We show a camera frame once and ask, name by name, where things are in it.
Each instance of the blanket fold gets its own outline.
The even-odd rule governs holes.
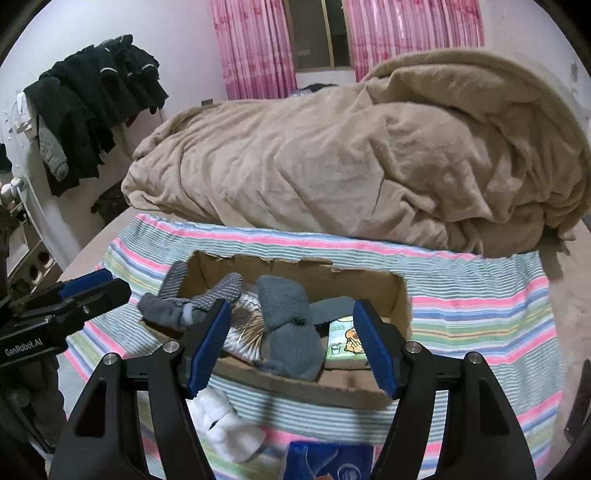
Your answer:
[[[358,84],[192,108],[137,148],[131,205],[190,220],[507,256],[591,206],[570,92],[483,50],[413,53]]]

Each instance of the white wall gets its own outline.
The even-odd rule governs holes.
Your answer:
[[[322,70],[319,72],[301,72],[295,74],[298,88],[303,88],[312,83],[335,83],[348,85],[355,83],[355,71],[353,69]]]
[[[582,106],[591,109],[591,77],[542,7],[534,0],[480,0],[480,10],[486,48],[517,53],[541,63],[573,92]]]
[[[127,132],[128,148],[120,142],[106,156],[99,180],[82,180],[79,187],[57,199],[49,193],[38,153],[24,134],[16,139],[7,132],[3,112],[12,105],[16,91],[37,80],[56,61],[127,33],[160,62],[161,84],[170,95],[164,119],[202,100],[227,98],[208,0],[52,0],[33,19],[0,67],[0,121],[8,156],[13,163],[26,165],[48,222],[41,215],[34,215],[35,220],[62,266],[100,231],[102,220],[90,214],[90,206],[123,178],[129,152],[161,122],[160,116],[142,115]],[[29,200],[27,205],[34,207]]]

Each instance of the blue gripper pad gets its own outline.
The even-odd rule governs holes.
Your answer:
[[[62,300],[78,295],[83,291],[96,288],[113,280],[113,275],[106,268],[101,268],[95,272],[88,273],[82,277],[74,278],[65,283],[60,290],[60,297]]]
[[[191,376],[187,383],[190,398],[195,398],[207,387],[213,367],[222,353],[223,343],[228,336],[231,323],[232,308],[228,302],[224,301],[191,362]]]
[[[382,322],[375,311],[373,314]],[[370,313],[367,312],[361,301],[356,301],[353,307],[353,325],[359,340],[361,340],[378,387],[384,390],[390,398],[398,398],[398,383],[396,382],[392,356],[380,338]]]

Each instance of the window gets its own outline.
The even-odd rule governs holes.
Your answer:
[[[284,0],[295,69],[350,67],[342,0]]]

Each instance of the window frame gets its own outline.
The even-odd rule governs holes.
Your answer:
[[[326,7],[326,0],[320,0],[322,4],[322,13],[324,16],[324,28],[326,29],[326,41],[328,44],[329,49],[329,57],[330,57],[330,65],[326,67],[312,67],[307,69],[301,69],[298,67],[297,62],[297,55],[296,55],[296,35],[294,33],[294,23],[293,17],[291,16],[291,6],[290,2],[297,2],[297,0],[282,0],[283,1],[283,10],[285,11],[285,19],[287,20],[287,30],[289,31],[290,35],[290,44],[291,44],[291,56],[294,62],[294,68],[296,73],[308,73],[308,72],[325,72],[327,70],[343,70],[343,71],[350,71],[353,70],[353,66],[355,65],[353,59],[353,44],[351,42],[351,29],[349,25],[349,17],[347,16],[347,6],[342,0],[342,8],[343,8],[343,15],[345,16],[345,28],[347,31],[347,45],[349,47],[349,65],[346,67],[335,67],[335,54],[333,51],[332,45],[332,37],[330,35],[330,23],[329,23],[329,16],[328,10]]]

